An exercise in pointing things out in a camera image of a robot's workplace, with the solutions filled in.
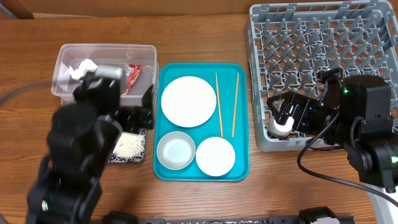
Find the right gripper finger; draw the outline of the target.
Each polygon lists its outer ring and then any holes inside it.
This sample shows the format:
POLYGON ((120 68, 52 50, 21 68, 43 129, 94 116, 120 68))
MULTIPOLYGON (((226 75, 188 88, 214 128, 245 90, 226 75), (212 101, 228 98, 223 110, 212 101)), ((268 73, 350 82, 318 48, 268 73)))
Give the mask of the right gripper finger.
POLYGON ((267 99, 267 105, 278 124, 287 124, 291 117, 294 124, 300 121, 300 94, 289 91, 267 99))
POLYGON ((281 118, 285 121, 285 124, 282 125, 283 131, 291 131, 293 130, 295 118, 294 113, 296 110, 296 106, 288 106, 281 114, 281 118))

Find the white cup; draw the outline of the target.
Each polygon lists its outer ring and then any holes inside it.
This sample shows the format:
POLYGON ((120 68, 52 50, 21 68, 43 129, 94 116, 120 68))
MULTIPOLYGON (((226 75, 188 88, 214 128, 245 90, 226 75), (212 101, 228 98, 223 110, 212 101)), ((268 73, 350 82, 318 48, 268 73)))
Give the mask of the white cup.
POLYGON ((278 124, 274 117, 271 117, 267 122, 267 130, 273 137, 278 139, 286 138, 291 133, 291 131, 283 131, 282 125, 278 124))

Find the white rice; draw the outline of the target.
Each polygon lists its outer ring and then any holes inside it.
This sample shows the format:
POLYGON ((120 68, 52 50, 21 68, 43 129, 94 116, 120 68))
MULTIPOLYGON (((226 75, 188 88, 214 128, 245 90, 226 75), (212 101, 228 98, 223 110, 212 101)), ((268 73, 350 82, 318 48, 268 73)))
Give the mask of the white rice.
POLYGON ((141 163, 146 154, 146 129, 139 134, 123 132, 109 163, 141 163))

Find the white napkin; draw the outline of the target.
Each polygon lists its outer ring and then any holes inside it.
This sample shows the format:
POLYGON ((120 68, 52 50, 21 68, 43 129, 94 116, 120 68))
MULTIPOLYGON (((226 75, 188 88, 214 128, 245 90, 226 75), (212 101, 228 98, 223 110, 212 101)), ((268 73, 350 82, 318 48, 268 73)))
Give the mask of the white napkin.
POLYGON ((80 80, 80 78, 84 77, 87 72, 94 72, 97 68, 97 64, 86 58, 79 64, 77 69, 73 69, 69 66, 69 73, 74 80, 80 80))

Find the red snack wrapper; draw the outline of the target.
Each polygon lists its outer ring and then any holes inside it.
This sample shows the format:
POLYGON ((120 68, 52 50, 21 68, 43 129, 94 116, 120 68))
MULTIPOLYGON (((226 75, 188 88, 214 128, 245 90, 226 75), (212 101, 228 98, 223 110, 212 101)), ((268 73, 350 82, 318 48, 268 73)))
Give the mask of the red snack wrapper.
POLYGON ((134 86, 142 70, 142 65, 128 64, 124 66, 126 75, 126 87, 122 95, 127 95, 131 88, 134 86))

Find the grey rice bowl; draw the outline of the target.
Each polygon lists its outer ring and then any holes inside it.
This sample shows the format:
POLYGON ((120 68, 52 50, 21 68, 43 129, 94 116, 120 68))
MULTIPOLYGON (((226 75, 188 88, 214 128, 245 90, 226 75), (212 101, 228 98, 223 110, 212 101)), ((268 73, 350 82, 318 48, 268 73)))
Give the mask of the grey rice bowl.
POLYGON ((180 170, 195 158, 196 145, 186 133, 173 131, 164 135, 157 144, 158 161, 167 169, 180 170))

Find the large white plate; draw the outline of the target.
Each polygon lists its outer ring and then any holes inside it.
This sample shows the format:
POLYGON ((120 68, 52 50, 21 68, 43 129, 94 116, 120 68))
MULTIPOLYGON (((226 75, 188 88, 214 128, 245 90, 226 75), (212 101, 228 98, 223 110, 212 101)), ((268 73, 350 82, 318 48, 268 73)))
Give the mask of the large white plate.
POLYGON ((171 123, 183 128, 194 128, 213 116, 216 95, 213 87, 204 79, 185 76, 165 87, 160 105, 171 123))

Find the wooden chopstick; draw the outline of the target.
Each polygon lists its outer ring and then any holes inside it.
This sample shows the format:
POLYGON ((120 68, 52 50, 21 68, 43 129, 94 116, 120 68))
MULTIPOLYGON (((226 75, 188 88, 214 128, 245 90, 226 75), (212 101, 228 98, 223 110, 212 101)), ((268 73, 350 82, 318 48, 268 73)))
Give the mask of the wooden chopstick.
POLYGON ((220 88, 219 88, 217 73, 215 73, 215 82, 216 82, 216 96, 217 96, 218 114, 219 114, 219 122, 220 122, 220 136, 221 136, 221 138, 224 138, 223 120, 222 120, 222 112, 221 112, 221 100, 220 100, 220 88))
POLYGON ((237 77, 236 77, 236 88, 235 88, 235 94, 234 94, 233 125, 232 125, 232 133, 231 133, 232 138, 234 138, 234 135, 235 135, 238 91, 239 91, 239 72, 237 73, 237 77))

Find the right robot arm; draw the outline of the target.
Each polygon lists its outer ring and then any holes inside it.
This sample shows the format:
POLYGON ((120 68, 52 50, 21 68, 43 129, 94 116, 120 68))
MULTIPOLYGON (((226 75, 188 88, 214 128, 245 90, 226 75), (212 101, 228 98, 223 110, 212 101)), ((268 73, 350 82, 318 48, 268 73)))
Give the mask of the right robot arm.
POLYGON ((319 99, 289 91, 270 97, 267 105, 279 125, 292 118, 293 130, 312 136, 298 155, 305 173, 366 191, 378 223, 397 223, 397 134, 390 114, 391 88, 382 77, 319 74, 325 87, 319 99), (339 145, 358 172, 359 183, 312 171, 302 157, 312 144, 339 145))

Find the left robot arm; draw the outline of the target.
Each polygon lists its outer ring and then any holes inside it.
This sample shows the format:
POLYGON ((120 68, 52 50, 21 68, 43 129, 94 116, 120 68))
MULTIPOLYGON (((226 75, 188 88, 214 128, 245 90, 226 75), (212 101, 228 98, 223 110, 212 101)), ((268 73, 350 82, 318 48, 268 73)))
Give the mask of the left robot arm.
POLYGON ((75 88, 75 102, 54 113, 50 152, 29 192, 26 223, 90 222, 102 194, 100 178, 122 133, 154 127, 153 87, 134 109, 121 105, 125 87, 125 75, 90 72, 75 88))

